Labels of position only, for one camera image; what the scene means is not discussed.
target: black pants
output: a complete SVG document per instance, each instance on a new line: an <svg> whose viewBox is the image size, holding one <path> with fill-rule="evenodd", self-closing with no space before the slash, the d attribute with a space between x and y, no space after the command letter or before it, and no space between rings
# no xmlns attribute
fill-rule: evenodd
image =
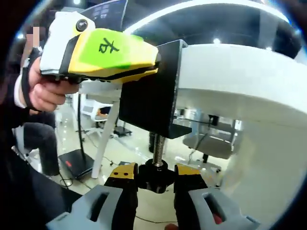
<svg viewBox="0 0 307 230"><path fill-rule="evenodd" d="M59 174L57 138L55 134L55 115L40 112L29 116L24 124L24 146L27 149L39 149L43 174Z"/></svg>

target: tiled floor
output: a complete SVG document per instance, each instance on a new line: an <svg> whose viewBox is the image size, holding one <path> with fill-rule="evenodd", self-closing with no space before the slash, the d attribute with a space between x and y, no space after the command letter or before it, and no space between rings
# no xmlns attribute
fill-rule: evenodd
<svg viewBox="0 0 307 230"><path fill-rule="evenodd" d="M58 112L59 111L62 114L62 122L58 125L57 137L58 154L61 155L65 152L79 149L80 146L78 134L72 127L72 119L75 119L75 117L73 117L72 109L65 104L58 110ZM120 139L110 139L107 144L105 156L115 163L119 163L120 161L136 162L138 164L145 163L147 159L152 157L152 153L148 151L148 132L129 124L126 125L126 128L133 132L132 136L122 137ZM83 136L85 137L85 142L83 143L84 150L89 156L94 158L96 155L96 146L99 141L98 135L92 134L90 136ZM169 164L169 168L173 169L177 161L176 159L187 160L190 151L191 150L187 146L182 144L182 138L169 140L163 159ZM201 159L201 157L202 154L200 152L196 152L193 155L194 159ZM222 169L225 169L228 161L209 157L208 162L220 165ZM116 165L110 166L110 162L104 158L98 179L93 179L88 176L83 179L83 182L89 187L94 187L97 184L104 184L107 177L115 167ZM67 178L64 172L62 172L62 174L64 178ZM89 191L89 188L76 181L73 182L70 189L80 194L85 194ZM175 210L173 207L174 193L172 186L168 188L168 192L163 194L155 194L151 191L139 189L138 200L139 205L137 208L137 216L154 222L176 221ZM134 228L136 230L144 228L147 230L154 230L164 229L165 225L166 223L153 224L136 218Z"/></svg>

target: white curved panel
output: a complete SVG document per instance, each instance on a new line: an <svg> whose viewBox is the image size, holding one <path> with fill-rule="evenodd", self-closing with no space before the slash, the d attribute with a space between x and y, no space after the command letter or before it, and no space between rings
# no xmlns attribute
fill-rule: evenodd
<svg viewBox="0 0 307 230"><path fill-rule="evenodd" d="M307 67L249 46L193 45L182 51L178 106L240 120L307 127Z"/></svg>

